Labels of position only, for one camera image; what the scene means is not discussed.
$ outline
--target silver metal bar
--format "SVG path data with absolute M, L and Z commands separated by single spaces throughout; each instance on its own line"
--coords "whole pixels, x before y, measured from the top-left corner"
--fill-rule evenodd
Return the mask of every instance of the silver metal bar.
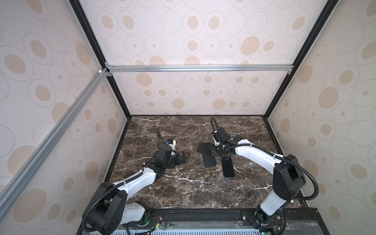
M 197 71 L 291 71 L 292 64 L 234 64 L 234 65 L 147 65 L 109 67 L 110 73 L 126 72 L 197 72 Z
M 48 157 L 70 124 L 89 100 L 95 89 L 99 86 L 99 83 L 106 77 L 107 70 L 104 68 L 101 70 L 102 71 L 91 80 L 74 103 L 69 107 L 64 116 L 58 121 L 58 123 L 56 123 L 44 141 L 25 163 L 24 167 L 13 177 L 9 186 L 6 187 L 5 192 L 0 197 L 0 221 L 2 221 L 44 160 Z

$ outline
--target brown marble surface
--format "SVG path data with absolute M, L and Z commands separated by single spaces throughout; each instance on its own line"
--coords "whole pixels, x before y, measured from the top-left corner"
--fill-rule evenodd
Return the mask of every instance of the brown marble surface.
M 230 135 L 240 134 L 260 147 L 276 152 L 273 141 L 259 117 L 216 117 Z M 205 168 L 199 143 L 212 143 L 210 118 L 203 116 L 132 117 L 110 182 L 138 172 L 156 150 L 156 128 L 164 140 L 176 140 L 176 151 L 190 152 L 185 165 L 166 170 L 165 175 L 135 194 L 128 203 L 141 201 L 159 208 L 255 208 L 272 188 L 272 175 L 250 160 L 232 155 L 235 178 L 223 177 L 217 166 Z M 299 202 L 288 207 L 299 207 Z

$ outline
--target wallpaper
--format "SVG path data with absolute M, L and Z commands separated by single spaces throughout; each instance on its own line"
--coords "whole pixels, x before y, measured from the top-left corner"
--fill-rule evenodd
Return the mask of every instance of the wallpaper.
M 342 1 L 269 119 L 284 153 L 317 179 L 307 203 L 331 235 L 376 230 L 375 62 L 376 0 Z
M 0 192 L 98 69 L 65 0 L 1 2 Z
M 81 0 L 112 65 L 291 64 L 326 0 Z
M 0 235 L 74 235 L 126 118 L 102 81 L 0 223 Z
M 286 71 L 114 73 L 131 114 L 265 113 Z

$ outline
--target robotic arm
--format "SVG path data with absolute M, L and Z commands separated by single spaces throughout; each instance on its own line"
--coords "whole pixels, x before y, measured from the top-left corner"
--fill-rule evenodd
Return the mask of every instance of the robotic arm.
M 126 201 L 160 179 L 166 169 L 187 163 L 190 156 L 188 152 L 179 154 L 175 151 L 175 140 L 168 139 L 159 146 L 160 140 L 164 142 L 157 131 L 157 151 L 138 173 L 114 184 L 103 182 L 99 185 L 82 215 L 81 227 L 84 231 L 97 230 L 103 235 L 109 235 L 120 224 L 148 220 L 145 207 L 138 203 L 126 204 Z
M 278 209 L 285 208 L 293 199 L 312 200 L 318 195 L 318 185 L 313 176 L 299 165 L 293 155 L 283 156 L 267 151 L 251 143 L 240 135 L 230 136 L 223 127 L 211 117 L 214 144 L 200 144 L 198 151 L 202 153 L 206 167 L 216 165 L 215 157 L 221 157 L 223 174 L 225 177 L 234 177 L 231 153 L 248 158 L 264 167 L 273 175 L 273 189 L 266 199 L 257 207 L 255 219 L 260 225 L 268 224 Z M 310 197 L 294 197 L 305 185 L 306 174 L 314 185 L 314 193 Z

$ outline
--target patterned wall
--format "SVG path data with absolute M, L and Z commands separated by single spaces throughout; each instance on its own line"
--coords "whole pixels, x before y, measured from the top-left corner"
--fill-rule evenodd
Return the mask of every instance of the patterned wall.
M 264 114 L 286 71 L 115 73 L 131 114 Z
M 0 192 L 97 73 L 65 0 L 2 1 Z
M 271 115 L 332 235 L 376 230 L 376 0 L 342 1 Z M 308 183 L 304 195 L 313 191 Z
M 326 0 L 81 2 L 108 63 L 171 65 L 292 63 Z
M 74 235 L 125 126 L 105 79 L 0 223 L 0 235 Z

